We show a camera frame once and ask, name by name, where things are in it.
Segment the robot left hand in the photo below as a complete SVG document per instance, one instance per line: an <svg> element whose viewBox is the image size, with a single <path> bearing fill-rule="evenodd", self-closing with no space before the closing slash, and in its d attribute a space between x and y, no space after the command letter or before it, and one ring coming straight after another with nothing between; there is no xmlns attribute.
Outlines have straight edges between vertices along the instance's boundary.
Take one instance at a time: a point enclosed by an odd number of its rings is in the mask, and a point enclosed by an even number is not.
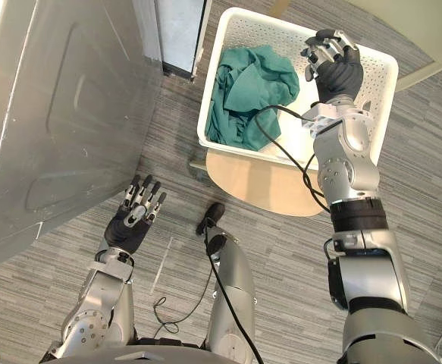
<svg viewBox="0 0 442 364"><path fill-rule="evenodd" d="M108 223L104 238L109 247L133 255L145 239L167 196L158 195L161 182L153 180L151 174L143 182L136 174L125 190L124 198L114 217Z"/></svg>

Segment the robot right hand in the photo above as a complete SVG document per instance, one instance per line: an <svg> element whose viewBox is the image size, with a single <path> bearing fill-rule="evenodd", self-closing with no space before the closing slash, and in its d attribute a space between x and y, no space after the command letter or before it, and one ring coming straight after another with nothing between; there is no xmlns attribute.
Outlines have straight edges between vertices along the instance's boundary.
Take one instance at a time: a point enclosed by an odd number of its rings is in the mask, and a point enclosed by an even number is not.
<svg viewBox="0 0 442 364"><path fill-rule="evenodd" d="M305 79L315 81L319 102L357 97L364 76L359 48L342 30L319 30L300 55L308 62Z"/></svg>

